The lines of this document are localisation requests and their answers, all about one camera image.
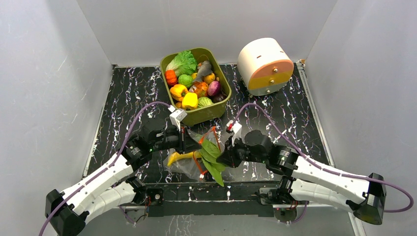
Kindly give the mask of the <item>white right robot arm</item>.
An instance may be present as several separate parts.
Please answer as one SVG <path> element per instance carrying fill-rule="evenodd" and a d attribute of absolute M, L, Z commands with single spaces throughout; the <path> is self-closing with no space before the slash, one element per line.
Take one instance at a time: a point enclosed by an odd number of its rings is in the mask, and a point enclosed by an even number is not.
<path fill-rule="evenodd" d="M 304 158 L 290 147 L 274 144 L 259 130 L 244 139 L 231 136 L 217 161 L 232 168 L 242 161 L 264 163 L 280 175 L 277 188 L 263 187 L 256 192 L 263 205 L 316 202 L 343 209 L 366 223 L 382 224 L 386 188 L 379 174 L 353 175 Z"/>

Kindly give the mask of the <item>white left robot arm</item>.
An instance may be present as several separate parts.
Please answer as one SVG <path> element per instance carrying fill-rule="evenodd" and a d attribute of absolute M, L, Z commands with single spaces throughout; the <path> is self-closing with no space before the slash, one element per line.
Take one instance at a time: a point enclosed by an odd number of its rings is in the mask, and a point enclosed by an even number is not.
<path fill-rule="evenodd" d="M 126 203 L 140 205 L 147 192 L 133 178 L 117 185 L 148 163 L 154 153 L 174 149 L 179 153 L 199 150 L 201 145 L 181 125 L 147 121 L 128 133 L 125 144 L 92 174 L 62 191 L 46 195 L 45 216 L 59 236 L 76 236 L 85 225 L 106 211 Z"/>

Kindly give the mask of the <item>yellow banana pepper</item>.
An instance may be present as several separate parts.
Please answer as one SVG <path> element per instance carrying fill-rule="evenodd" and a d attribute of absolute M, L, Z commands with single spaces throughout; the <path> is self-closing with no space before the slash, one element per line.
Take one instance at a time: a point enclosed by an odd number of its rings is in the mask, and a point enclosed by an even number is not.
<path fill-rule="evenodd" d="M 198 159 L 201 157 L 202 156 L 199 151 L 189 152 L 186 154 L 179 154 L 178 152 L 175 151 L 168 157 L 167 166 L 170 167 L 174 162 L 177 162 L 182 159 L 192 159 L 192 158 Z"/>

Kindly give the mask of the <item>clear zip top bag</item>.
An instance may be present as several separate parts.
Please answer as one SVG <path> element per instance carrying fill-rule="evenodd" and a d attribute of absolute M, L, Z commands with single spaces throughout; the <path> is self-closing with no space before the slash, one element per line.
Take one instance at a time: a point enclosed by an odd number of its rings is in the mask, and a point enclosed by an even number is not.
<path fill-rule="evenodd" d="M 222 147 L 216 132 L 216 127 L 211 127 L 209 131 L 205 134 L 202 134 L 202 136 L 205 138 L 214 139 L 214 141 L 218 141 L 222 152 Z M 173 148 L 170 149 L 168 157 L 173 152 L 175 152 L 175 150 Z M 163 164 L 164 168 L 169 172 L 185 174 L 188 178 L 197 181 L 215 181 L 208 170 L 205 168 L 202 158 L 182 159 L 174 162 L 170 167 L 168 167 L 168 157 L 163 161 Z"/>

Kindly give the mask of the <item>green leafy vegetable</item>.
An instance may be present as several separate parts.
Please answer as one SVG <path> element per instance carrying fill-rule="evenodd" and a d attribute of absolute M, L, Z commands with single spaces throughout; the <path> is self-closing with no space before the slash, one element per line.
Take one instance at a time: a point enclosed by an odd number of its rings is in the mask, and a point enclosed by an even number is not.
<path fill-rule="evenodd" d="M 222 172 L 226 170 L 226 166 L 217 161 L 217 158 L 222 154 L 218 141 L 214 139 L 202 137 L 199 140 L 201 144 L 200 155 L 203 164 L 213 179 L 222 187 L 224 187 L 224 180 Z"/>

